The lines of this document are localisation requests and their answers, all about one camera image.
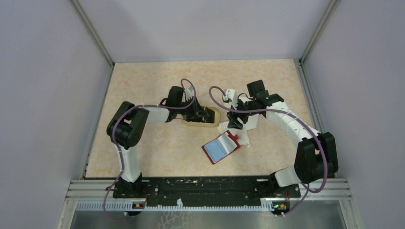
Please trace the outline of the red leather card holder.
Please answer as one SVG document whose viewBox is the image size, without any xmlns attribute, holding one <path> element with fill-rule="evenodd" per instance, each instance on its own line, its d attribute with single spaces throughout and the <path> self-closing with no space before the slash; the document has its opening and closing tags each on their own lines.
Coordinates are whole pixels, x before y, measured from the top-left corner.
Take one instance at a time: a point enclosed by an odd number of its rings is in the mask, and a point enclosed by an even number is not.
<svg viewBox="0 0 405 229">
<path fill-rule="evenodd" d="M 201 148 L 211 164 L 215 165 L 241 147 L 238 139 L 237 135 L 227 130 Z"/>
</svg>

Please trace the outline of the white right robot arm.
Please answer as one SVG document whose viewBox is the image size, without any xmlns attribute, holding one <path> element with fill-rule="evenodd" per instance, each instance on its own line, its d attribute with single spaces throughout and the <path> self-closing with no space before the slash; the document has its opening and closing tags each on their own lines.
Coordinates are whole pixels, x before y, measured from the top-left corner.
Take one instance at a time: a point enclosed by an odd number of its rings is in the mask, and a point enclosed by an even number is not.
<svg viewBox="0 0 405 229">
<path fill-rule="evenodd" d="M 269 191 L 282 196 L 288 186 L 332 176 L 339 169 L 334 136 L 322 133 L 294 114 L 278 94 L 269 94 L 263 81 L 247 84 L 249 96 L 240 98 L 233 89 L 227 89 L 223 103 L 230 111 L 228 128 L 241 130 L 250 118 L 262 115 L 276 124 L 296 147 L 294 164 L 274 172 L 269 178 Z"/>
</svg>

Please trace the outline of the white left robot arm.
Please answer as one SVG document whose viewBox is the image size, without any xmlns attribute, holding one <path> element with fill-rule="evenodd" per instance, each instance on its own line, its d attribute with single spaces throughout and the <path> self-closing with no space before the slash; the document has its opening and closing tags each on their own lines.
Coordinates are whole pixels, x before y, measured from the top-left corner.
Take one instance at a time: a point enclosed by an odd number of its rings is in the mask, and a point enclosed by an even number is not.
<svg viewBox="0 0 405 229">
<path fill-rule="evenodd" d="M 124 101 L 107 126 L 107 135 L 115 145 L 120 161 L 120 174 L 115 191 L 125 191 L 136 198 L 142 194 L 142 173 L 136 145 L 148 122 L 171 122 L 178 115 L 191 124 L 214 124 L 215 111 L 201 106 L 193 86 L 173 86 L 158 105 L 135 105 Z"/>
</svg>

